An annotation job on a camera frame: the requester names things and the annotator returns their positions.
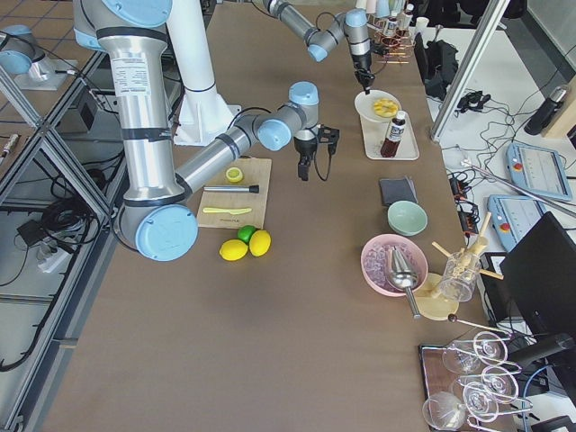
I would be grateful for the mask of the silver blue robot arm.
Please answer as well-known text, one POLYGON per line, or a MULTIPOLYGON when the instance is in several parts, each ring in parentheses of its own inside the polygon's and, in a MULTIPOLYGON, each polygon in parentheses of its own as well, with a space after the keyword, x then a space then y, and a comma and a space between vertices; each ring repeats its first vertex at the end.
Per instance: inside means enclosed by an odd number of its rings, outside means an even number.
POLYGON ((372 47, 368 33, 368 19, 364 9, 355 8, 333 17, 331 25, 321 30, 288 1, 262 1, 265 13, 286 25, 303 40, 316 62, 323 61, 337 45, 346 39, 355 78, 369 95, 375 80, 372 72, 372 47))
POLYGON ((76 1, 77 42, 105 52, 118 102, 129 187, 117 228, 131 248, 165 262, 194 244, 198 223, 186 201, 254 144, 278 150, 319 125, 317 87, 301 81, 276 111, 234 116, 215 86, 202 8, 196 1, 76 1), (192 134, 203 149, 182 166, 161 64, 175 53, 192 134))

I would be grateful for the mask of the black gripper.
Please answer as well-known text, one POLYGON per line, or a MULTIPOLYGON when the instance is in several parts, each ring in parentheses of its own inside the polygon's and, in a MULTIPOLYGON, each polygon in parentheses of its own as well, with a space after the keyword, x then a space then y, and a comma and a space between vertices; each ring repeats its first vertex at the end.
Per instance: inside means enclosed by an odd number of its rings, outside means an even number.
POLYGON ((360 55, 353 55, 352 61, 355 69, 356 80, 363 88, 364 93, 369 95, 375 80, 375 74, 371 70, 372 54, 366 52, 360 55))
POLYGON ((316 133, 310 130, 298 132, 294 136, 294 146, 299 154, 298 177, 302 181, 308 181, 310 165, 318 148, 316 133))

